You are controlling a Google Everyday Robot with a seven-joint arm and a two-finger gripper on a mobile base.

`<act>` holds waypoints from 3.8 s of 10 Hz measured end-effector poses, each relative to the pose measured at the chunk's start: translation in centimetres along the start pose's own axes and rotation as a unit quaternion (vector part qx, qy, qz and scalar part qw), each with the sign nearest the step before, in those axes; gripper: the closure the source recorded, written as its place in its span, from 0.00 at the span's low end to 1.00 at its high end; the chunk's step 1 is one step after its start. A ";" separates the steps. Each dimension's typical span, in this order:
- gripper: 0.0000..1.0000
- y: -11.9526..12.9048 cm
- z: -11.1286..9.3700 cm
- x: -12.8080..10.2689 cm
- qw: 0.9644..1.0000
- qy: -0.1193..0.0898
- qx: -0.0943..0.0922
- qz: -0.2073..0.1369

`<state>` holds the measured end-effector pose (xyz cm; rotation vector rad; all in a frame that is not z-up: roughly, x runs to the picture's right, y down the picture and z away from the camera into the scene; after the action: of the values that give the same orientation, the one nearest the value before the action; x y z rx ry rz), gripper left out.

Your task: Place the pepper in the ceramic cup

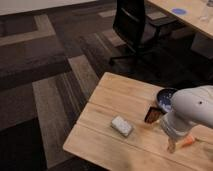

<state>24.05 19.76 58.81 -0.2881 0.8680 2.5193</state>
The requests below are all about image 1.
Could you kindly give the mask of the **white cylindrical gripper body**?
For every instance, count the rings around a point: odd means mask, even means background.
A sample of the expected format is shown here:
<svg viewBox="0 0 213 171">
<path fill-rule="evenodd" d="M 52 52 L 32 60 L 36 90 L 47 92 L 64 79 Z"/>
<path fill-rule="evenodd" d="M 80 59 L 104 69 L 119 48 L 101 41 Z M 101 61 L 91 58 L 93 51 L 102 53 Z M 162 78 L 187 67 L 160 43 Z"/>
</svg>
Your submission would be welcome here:
<svg viewBox="0 0 213 171">
<path fill-rule="evenodd" d="M 189 134 L 195 123 L 184 120 L 174 111 L 170 111 L 160 119 L 160 126 L 169 138 L 181 140 Z"/>
</svg>

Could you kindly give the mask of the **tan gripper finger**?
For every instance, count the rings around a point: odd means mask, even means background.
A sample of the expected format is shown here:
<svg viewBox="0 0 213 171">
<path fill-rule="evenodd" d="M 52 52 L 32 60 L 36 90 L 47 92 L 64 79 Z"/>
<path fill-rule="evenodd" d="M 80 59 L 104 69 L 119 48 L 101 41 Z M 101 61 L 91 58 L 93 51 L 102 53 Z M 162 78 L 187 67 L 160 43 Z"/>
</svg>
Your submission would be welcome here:
<svg viewBox="0 0 213 171">
<path fill-rule="evenodd" d="M 167 150 L 168 150 L 169 153 L 174 153 L 175 150 L 176 150 L 176 142 L 172 138 L 168 139 Z"/>
</svg>

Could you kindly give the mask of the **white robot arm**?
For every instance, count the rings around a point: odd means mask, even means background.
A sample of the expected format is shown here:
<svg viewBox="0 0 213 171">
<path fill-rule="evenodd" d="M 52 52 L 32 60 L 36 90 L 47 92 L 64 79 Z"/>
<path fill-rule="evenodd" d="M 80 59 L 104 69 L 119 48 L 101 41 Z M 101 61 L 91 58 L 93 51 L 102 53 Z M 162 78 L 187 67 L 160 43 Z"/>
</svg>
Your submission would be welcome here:
<svg viewBox="0 0 213 171">
<path fill-rule="evenodd" d="M 176 144 L 197 125 L 213 129 L 212 85 L 178 90 L 171 98 L 171 107 L 171 111 L 160 119 L 160 126 L 168 136 L 170 153 L 176 151 Z"/>
</svg>

